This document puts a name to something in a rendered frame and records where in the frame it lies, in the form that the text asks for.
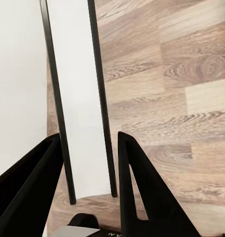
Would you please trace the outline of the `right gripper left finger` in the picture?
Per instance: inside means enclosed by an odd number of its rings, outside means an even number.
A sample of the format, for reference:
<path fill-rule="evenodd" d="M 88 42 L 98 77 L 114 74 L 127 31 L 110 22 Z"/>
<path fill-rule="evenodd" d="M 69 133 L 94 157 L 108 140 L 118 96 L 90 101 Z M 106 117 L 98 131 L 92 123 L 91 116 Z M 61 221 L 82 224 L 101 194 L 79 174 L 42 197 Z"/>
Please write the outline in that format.
<path fill-rule="evenodd" d="M 63 163 L 57 133 L 0 176 L 0 237 L 42 237 Z"/>

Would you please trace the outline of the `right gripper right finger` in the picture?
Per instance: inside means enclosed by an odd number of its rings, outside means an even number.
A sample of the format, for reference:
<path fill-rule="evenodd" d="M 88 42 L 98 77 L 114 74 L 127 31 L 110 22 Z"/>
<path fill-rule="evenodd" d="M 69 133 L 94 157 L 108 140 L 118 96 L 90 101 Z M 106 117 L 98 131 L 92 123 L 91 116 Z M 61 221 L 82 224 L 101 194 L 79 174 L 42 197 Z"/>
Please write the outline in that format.
<path fill-rule="evenodd" d="M 118 132 L 121 237 L 201 237 L 137 140 Z M 131 165 L 147 216 L 140 220 Z"/>

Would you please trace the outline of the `hardback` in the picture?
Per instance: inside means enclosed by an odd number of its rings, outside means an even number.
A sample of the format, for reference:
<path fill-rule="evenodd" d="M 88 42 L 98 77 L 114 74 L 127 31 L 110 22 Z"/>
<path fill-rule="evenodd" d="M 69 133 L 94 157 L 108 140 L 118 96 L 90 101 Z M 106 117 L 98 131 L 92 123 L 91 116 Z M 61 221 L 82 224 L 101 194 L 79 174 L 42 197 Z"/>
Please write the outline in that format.
<path fill-rule="evenodd" d="M 94 0 L 39 0 L 70 205 L 118 197 Z"/>

